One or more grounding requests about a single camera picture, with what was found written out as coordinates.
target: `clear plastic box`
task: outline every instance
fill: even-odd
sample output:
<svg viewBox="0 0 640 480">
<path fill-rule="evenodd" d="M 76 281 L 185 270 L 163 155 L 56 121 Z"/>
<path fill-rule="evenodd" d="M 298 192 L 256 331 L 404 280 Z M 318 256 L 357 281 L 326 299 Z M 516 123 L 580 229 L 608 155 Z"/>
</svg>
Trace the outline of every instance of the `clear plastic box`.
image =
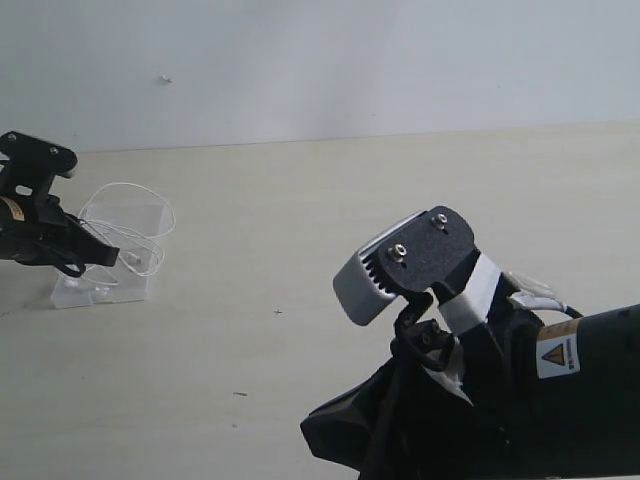
<svg viewBox="0 0 640 480">
<path fill-rule="evenodd" d="M 87 211 L 87 218 L 131 228 L 145 236 L 155 236 L 171 226 L 171 215 L 163 203 L 95 203 Z M 146 272 L 155 265 L 153 254 L 122 235 L 100 230 L 112 244 L 121 249 L 125 260 L 136 271 Z M 161 238 L 155 238 L 156 244 Z M 158 274 L 141 277 L 127 269 L 122 259 L 113 267 L 87 266 L 83 278 L 61 275 L 51 294 L 56 308 L 70 308 L 101 303 L 121 303 L 146 300 Z"/>
</svg>

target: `screw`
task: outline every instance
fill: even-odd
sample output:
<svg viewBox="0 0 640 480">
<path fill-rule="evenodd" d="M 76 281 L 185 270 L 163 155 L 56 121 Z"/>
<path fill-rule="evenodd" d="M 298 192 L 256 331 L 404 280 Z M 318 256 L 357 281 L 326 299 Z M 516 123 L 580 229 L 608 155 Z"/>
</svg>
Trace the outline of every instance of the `screw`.
<svg viewBox="0 0 640 480">
<path fill-rule="evenodd" d="M 393 247 L 387 250 L 387 254 L 394 262 L 402 263 L 404 257 L 407 255 L 407 249 L 404 248 L 404 245 L 396 243 Z"/>
<path fill-rule="evenodd" d="M 444 230 L 448 221 L 449 220 L 447 220 L 447 216 L 444 213 L 439 213 L 431 219 L 431 223 L 433 223 L 433 226 L 438 230 Z"/>
</svg>

